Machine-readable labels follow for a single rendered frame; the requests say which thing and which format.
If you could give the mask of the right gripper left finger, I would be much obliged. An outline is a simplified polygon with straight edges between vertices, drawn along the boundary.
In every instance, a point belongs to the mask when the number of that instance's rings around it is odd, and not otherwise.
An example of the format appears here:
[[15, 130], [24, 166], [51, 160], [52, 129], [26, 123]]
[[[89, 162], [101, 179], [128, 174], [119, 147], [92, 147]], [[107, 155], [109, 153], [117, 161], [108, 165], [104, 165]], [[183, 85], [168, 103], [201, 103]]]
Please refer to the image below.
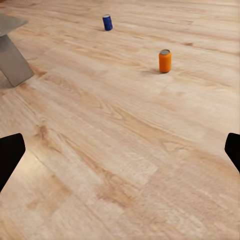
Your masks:
[[21, 133], [0, 138], [0, 192], [26, 152]]

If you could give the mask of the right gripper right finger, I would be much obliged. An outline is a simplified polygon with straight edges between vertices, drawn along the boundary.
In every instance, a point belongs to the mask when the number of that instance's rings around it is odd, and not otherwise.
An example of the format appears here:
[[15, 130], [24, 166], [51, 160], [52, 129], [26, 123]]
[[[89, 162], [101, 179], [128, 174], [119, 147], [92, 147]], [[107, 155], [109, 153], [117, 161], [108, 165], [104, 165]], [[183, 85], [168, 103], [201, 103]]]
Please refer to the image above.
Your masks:
[[240, 172], [240, 135], [229, 133], [224, 150]]

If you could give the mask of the can of soda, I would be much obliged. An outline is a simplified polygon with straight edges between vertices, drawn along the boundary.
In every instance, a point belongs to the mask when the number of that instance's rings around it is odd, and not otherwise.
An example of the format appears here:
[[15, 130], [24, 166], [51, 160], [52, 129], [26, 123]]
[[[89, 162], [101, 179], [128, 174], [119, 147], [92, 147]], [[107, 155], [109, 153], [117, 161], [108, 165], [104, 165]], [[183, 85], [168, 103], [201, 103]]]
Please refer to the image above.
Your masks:
[[159, 70], [162, 73], [169, 73], [171, 71], [171, 60], [172, 60], [172, 54], [169, 49], [163, 49], [159, 56]]
[[106, 31], [112, 30], [112, 21], [109, 14], [103, 15], [103, 23], [104, 23], [104, 29]]

